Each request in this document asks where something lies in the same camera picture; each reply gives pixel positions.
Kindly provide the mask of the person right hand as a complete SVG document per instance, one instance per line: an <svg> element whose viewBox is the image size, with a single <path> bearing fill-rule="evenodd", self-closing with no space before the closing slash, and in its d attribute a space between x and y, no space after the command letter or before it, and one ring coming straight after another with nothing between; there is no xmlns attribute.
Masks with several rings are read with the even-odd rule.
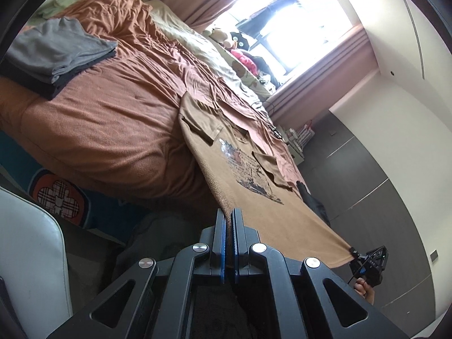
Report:
<svg viewBox="0 0 452 339"><path fill-rule="evenodd" d="M369 304L375 303L375 290L363 278L358 278L354 285L354 290L362 296Z"/></svg>

